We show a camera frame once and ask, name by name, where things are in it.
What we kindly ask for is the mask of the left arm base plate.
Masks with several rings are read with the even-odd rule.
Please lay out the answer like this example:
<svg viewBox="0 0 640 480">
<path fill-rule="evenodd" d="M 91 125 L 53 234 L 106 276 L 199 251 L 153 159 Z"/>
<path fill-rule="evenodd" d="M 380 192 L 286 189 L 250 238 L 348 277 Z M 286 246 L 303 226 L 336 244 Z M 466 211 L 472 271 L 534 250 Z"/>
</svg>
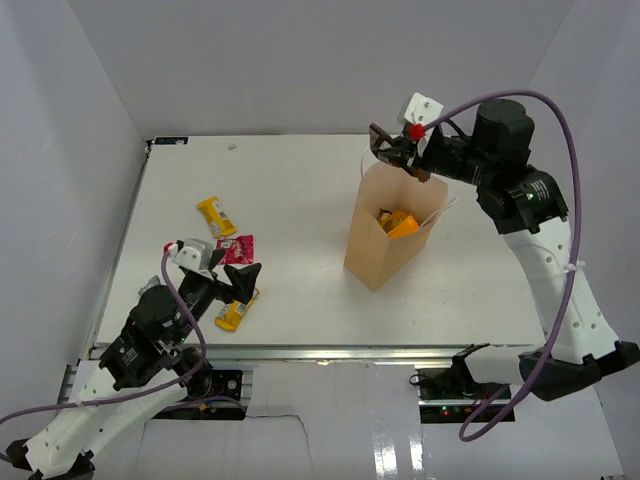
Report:
<svg viewBox="0 0 640 480">
<path fill-rule="evenodd" d="M 188 398 L 155 416 L 163 420 L 240 421 L 245 418 L 242 403 L 243 372 L 216 370 L 209 391 L 201 398 Z"/>
</svg>

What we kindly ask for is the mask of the large orange gummy bag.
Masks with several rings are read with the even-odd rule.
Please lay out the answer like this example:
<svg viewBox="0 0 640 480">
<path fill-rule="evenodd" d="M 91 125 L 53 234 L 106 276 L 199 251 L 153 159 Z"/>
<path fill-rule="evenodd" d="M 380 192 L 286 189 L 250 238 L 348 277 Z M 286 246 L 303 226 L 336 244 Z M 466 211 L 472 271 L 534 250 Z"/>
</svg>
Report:
<svg viewBox="0 0 640 480">
<path fill-rule="evenodd" d="M 420 225 L 414 216 L 403 210 L 389 211 L 380 209 L 377 222 L 389 238 L 412 235 L 420 229 Z"/>
</svg>

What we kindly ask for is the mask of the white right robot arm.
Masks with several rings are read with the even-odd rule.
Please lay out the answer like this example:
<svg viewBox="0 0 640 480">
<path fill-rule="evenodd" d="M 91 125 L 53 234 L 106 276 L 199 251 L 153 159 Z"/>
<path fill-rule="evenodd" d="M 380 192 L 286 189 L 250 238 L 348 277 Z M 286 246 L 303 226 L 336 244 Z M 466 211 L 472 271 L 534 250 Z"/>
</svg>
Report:
<svg viewBox="0 0 640 480">
<path fill-rule="evenodd" d="M 514 253 L 532 293 L 545 343 L 471 345 L 442 373 L 420 381 L 428 394 L 472 399 L 488 384 L 522 385 L 551 401 L 639 361 L 639 347 L 609 326 L 573 253 L 577 231 L 555 179 L 529 163 L 535 124 L 517 101 L 481 102 L 471 134 L 453 136 L 436 119 L 435 101 L 414 94 L 392 136 L 376 124 L 369 145 L 380 161 L 425 180 L 436 174 L 472 185 L 481 210 Z"/>
</svg>

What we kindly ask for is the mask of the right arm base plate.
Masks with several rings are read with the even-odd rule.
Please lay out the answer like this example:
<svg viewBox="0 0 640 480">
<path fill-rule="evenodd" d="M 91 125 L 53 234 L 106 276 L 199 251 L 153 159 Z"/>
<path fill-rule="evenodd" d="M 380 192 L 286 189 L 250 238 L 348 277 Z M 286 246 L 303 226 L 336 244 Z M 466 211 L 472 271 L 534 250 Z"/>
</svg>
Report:
<svg viewBox="0 0 640 480">
<path fill-rule="evenodd" d="M 448 368 L 418 369 L 409 383 L 418 392 L 424 425 L 462 424 L 502 388 L 496 383 L 460 387 L 450 378 Z"/>
</svg>

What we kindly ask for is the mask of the yellow snack bar wrapper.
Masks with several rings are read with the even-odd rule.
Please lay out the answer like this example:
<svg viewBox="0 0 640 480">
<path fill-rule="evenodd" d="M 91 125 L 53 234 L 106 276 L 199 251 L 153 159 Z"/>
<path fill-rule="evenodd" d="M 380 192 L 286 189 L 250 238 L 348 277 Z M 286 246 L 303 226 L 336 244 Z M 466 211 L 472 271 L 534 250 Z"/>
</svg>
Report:
<svg viewBox="0 0 640 480">
<path fill-rule="evenodd" d="M 251 306 L 255 303 L 255 300 L 260 295 L 260 291 L 258 288 L 254 289 L 253 295 L 248 303 L 241 303 L 239 301 L 234 301 L 231 304 L 225 305 L 219 313 L 215 316 L 214 323 L 219 328 L 228 331 L 235 332 L 242 320 L 244 319 L 246 313 L 251 308 Z"/>
</svg>

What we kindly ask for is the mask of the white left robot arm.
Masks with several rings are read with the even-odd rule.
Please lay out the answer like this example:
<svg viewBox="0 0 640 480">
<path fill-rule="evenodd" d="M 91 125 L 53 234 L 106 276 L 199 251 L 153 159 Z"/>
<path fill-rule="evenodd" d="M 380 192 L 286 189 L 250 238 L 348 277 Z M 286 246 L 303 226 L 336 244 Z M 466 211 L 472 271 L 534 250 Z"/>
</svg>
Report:
<svg viewBox="0 0 640 480">
<path fill-rule="evenodd" d="M 216 301 L 248 303 L 262 266 L 227 265 L 221 280 L 214 268 L 223 256 L 208 244 L 166 245 L 161 262 L 182 271 L 180 285 L 167 274 L 149 284 L 79 390 L 51 406 L 56 415 L 38 434 L 13 441 L 2 461 L 33 479 L 90 479 L 95 461 L 111 444 L 157 414 L 238 402 L 228 384 L 240 374 L 210 364 L 198 322 Z"/>
</svg>

